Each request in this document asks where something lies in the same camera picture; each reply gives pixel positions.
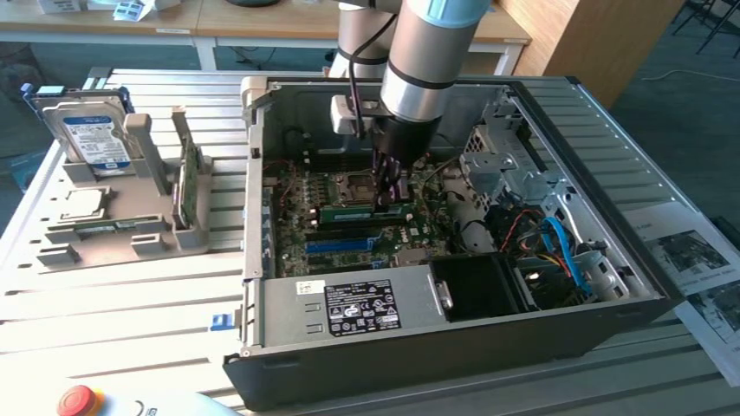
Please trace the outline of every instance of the emergency stop button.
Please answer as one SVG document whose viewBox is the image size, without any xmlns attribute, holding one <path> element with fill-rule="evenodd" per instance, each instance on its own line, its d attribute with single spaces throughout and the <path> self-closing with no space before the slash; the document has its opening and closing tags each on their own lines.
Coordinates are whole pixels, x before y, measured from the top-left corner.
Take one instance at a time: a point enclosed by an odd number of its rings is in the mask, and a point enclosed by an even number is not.
<svg viewBox="0 0 740 416">
<path fill-rule="evenodd" d="M 95 392 L 87 386 L 75 386 L 63 394 L 56 404 L 59 416 L 84 416 L 95 407 Z"/>
</svg>

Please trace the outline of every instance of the metal workbench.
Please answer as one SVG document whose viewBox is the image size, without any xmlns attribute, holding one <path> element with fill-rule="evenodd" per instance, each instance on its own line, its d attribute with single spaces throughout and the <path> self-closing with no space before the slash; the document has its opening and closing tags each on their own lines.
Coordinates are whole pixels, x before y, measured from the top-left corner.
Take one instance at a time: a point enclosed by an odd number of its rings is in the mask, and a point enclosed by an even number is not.
<svg viewBox="0 0 740 416">
<path fill-rule="evenodd" d="M 0 240 L 4 377 L 36 368 L 48 377 L 71 377 L 91 386 L 197 391 L 244 409 L 221 363 L 208 359 L 223 353 L 213 338 L 236 334 L 205 331 L 212 314 L 235 310 L 243 293 L 248 138 L 240 80 L 248 74 L 117 69 L 109 77 L 88 80 L 88 88 L 128 87 L 136 111 L 152 115 L 152 138 L 164 159 L 179 156 L 169 108 L 187 106 L 196 143 L 215 159 L 211 251 L 51 275 L 29 273 L 45 210 L 67 187 L 53 145 Z M 525 84 L 623 210 L 669 200 L 692 207 L 577 84 L 563 78 Z M 580 359 L 269 414 L 325 414 L 328 409 L 363 415 L 740 414 L 740 393 L 669 314 Z"/>
</svg>

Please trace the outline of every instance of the desk leg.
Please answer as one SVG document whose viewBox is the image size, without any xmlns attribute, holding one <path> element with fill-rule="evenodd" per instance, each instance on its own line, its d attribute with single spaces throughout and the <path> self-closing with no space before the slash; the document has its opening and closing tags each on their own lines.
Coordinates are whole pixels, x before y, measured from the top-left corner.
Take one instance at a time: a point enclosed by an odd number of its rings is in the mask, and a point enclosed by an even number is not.
<svg viewBox="0 0 740 416">
<path fill-rule="evenodd" d="M 193 37 L 193 46 L 197 50 L 197 60 L 200 61 L 201 71 L 215 71 L 216 68 L 216 38 Z"/>
<path fill-rule="evenodd" d="M 519 56 L 521 55 L 521 49 L 524 48 L 520 44 L 507 45 L 507 50 L 500 55 L 499 63 L 496 64 L 496 70 L 493 75 L 512 75 L 513 68 L 517 66 Z"/>
</svg>

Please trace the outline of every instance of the blue hard drive label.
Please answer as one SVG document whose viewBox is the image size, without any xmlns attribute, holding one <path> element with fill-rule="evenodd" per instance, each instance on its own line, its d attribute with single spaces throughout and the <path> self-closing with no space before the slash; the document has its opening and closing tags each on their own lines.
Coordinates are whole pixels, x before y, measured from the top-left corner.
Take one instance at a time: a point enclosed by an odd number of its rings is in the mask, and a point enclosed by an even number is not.
<svg viewBox="0 0 740 416">
<path fill-rule="evenodd" d="M 107 115 L 64 117 L 65 129 L 84 161 L 96 169 L 116 170 L 131 165 L 121 132 Z"/>
</svg>

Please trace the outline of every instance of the floor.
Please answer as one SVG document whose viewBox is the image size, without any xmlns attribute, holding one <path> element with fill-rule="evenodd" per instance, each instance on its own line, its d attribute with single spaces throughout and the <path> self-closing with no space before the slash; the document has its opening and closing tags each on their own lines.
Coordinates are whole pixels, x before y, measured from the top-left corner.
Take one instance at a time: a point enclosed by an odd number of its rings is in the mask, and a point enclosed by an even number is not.
<svg viewBox="0 0 740 416">
<path fill-rule="evenodd" d="M 691 22 L 679 36 L 669 35 L 672 30 L 673 26 L 613 105 L 612 114 L 708 216 L 721 215 L 740 227 L 740 181 L 733 174 L 740 156 L 740 82 L 685 74 L 663 81 L 641 80 L 672 69 L 737 77 L 740 59 L 733 60 L 732 54 L 740 38 L 719 35 L 696 56 L 693 52 L 709 30 L 697 22 Z M 68 87 L 80 87 L 89 68 L 100 65 L 197 69 L 196 52 L 189 47 L 36 44 L 32 49 L 48 82 Z M 249 70 L 264 62 L 265 70 L 316 71 L 327 65 L 321 49 L 297 53 L 277 49 L 273 53 L 260 48 L 241 52 L 255 64 L 236 62 L 235 52 L 219 48 L 219 68 Z M 8 176 L 7 160 L 49 143 L 47 128 L 31 110 L 0 94 L 0 231 L 21 199 Z"/>
</svg>

